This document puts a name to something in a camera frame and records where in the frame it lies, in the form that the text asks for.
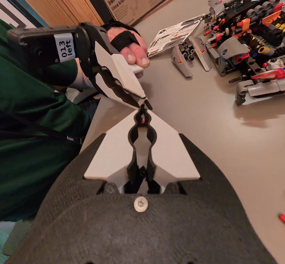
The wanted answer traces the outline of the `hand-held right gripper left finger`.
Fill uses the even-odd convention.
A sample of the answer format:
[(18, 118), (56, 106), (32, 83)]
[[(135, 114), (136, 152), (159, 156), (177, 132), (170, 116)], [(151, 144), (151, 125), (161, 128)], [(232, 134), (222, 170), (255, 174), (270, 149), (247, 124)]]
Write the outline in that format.
[(137, 112), (134, 110), (106, 132), (84, 174), (85, 179), (115, 183), (119, 192), (123, 193), (123, 186), (129, 181), (127, 167), (133, 158), (128, 133), (135, 125)]

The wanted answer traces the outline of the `lego sticker sheet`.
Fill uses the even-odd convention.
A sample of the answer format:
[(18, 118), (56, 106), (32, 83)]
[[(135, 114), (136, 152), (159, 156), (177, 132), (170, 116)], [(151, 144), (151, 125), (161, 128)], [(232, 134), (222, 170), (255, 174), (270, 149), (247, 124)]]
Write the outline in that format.
[(183, 43), (204, 19), (205, 14), (202, 14), (160, 30), (148, 47), (148, 57), (151, 58), (167, 49)]

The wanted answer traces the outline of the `lego technic car chassis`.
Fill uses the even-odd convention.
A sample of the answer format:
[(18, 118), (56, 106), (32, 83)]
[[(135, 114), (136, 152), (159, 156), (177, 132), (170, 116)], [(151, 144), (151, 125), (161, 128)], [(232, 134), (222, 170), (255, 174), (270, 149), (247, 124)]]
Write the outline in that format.
[(235, 103), (246, 96), (266, 98), (285, 94), (284, 2), (280, 0), (209, 0), (204, 16), (208, 54), (221, 77), (241, 76)]

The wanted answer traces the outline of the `grey lego fin assembly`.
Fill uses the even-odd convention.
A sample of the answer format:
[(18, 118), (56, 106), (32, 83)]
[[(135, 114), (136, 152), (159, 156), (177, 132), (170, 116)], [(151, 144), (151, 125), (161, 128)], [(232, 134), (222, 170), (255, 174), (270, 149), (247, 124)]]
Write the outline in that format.
[(192, 77), (188, 61), (193, 61), (195, 58), (200, 60), (205, 71), (212, 69), (206, 44), (199, 37), (189, 36), (172, 50), (172, 62), (186, 78)]

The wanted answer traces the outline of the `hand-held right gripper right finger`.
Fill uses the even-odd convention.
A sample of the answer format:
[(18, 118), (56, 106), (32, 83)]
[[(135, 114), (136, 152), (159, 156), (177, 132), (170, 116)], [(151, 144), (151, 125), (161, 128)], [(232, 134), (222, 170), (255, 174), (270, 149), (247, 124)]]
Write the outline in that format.
[(150, 191), (163, 193), (169, 183), (198, 180), (200, 174), (179, 133), (150, 110), (146, 110)]

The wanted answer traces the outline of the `wooden pillar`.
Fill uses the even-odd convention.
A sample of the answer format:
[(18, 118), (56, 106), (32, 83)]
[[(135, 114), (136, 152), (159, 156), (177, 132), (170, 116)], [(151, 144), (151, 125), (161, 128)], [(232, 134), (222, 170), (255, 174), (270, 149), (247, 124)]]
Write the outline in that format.
[(103, 20), (90, 0), (25, 0), (51, 27), (73, 26), (91, 22), (101, 26)]

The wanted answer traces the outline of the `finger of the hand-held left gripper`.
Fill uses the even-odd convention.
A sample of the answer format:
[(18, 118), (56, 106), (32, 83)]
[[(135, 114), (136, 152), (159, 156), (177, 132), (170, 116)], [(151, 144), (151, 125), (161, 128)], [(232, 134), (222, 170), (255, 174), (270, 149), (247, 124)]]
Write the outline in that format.
[(108, 97), (133, 109), (139, 109), (138, 102), (115, 82), (109, 73), (97, 73), (96, 85)]
[(137, 77), (133, 73), (125, 58), (119, 54), (109, 54), (97, 41), (95, 42), (95, 54), (100, 66), (107, 68), (112, 77), (120, 82), (122, 88), (128, 93), (146, 99), (144, 90)]

